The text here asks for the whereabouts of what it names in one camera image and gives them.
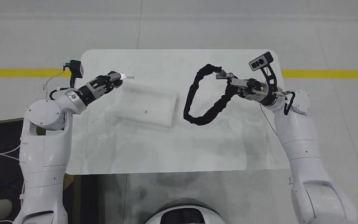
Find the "camera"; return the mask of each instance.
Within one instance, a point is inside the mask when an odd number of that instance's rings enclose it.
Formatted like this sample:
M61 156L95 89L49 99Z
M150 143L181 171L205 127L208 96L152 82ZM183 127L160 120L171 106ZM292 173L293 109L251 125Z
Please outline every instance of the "camera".
M271 53L266 52L265 54L250 61L248 64L250 65L252 71L256 71L260 68L265 68L273 61L274 61L274 58L272 57Z

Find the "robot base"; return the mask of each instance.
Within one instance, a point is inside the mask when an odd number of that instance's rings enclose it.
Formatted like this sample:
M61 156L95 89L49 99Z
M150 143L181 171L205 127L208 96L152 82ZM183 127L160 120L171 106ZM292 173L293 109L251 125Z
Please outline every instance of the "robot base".
M183 223L225 224L217 211L190 198L182 198L166 204L144 222L144 224Z

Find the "black cable sleeve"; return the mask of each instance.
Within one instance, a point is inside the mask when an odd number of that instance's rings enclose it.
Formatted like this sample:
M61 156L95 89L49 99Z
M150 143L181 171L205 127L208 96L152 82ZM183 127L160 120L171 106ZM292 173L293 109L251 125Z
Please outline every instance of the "black cable sleeve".
M292 107L292 104L293 104L293 100L295 99L295 96L296 96L296 93L294 91L291 91L291 94L292 94L292 97L290 99L290 103L288 104L288 106L287 106L287 104L285 104L285 107L284 107L284 114L285 115L289 114L289 111L290 111L290 109Z
M52 90L52 91L51 91L51 93L50 93L50 99L51 99L51 100L55 100L55 99L52 97L52 95L53 95L55 92L57 92L57 90Z
M69 89L68 87L65 87L65 88L60 88L60 91L61 90L67 90L67 89ZM50 93L50 99L51 100L55 100L53 97L52 97L52 95L55 93L55 92L57 92L58 90L52 90L51 91L51 93Z
M221 96L221 98L211 107L203 116L199 116L194 118L189 114L190 107L196 91L199 89L199 82L205 77L213 72L220 72L222 70L221 67L212 66L211 64L207 64L202 69L200 69L194 79L193 84L189 88L188 96L186 98L183 117L185 120L190 122L191 124L196 125L205 125L212 122L218 114L226 108L227 103L231 100L231 98L237 94L238 88L232 86L230 84L230 80L227 80L227 86L225 89L225 94Z

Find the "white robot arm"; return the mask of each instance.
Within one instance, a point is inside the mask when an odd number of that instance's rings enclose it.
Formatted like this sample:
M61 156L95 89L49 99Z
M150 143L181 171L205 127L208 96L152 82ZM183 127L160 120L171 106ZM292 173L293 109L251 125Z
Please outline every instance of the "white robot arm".
M262 71L265 83L240 80L223 70L216 78L230 79L240 97L257 101L275 114L276 133L292 171L291 198L298 221L301 224L358 223L356 207L323 167L317 131L308 114L308 94L302 90L282 92L277 88L272 61L267 52L249 62L253 71ZM292 95L290 102L287 95Z
M62 187L71 153L73 114L81 114L88 104L120 87L125 77L112 71L79 89L61 88L56 100L39 100L30 106L23 120L19 155L25 193L13 223L68 223L62 204ZM63 131L38 136L38 127Z

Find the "white pad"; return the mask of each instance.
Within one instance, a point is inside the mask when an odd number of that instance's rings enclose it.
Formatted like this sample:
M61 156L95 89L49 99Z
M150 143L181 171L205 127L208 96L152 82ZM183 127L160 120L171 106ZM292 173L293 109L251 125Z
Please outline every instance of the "white pad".
M177 93L124 83L116 115L125 120L171 128Z

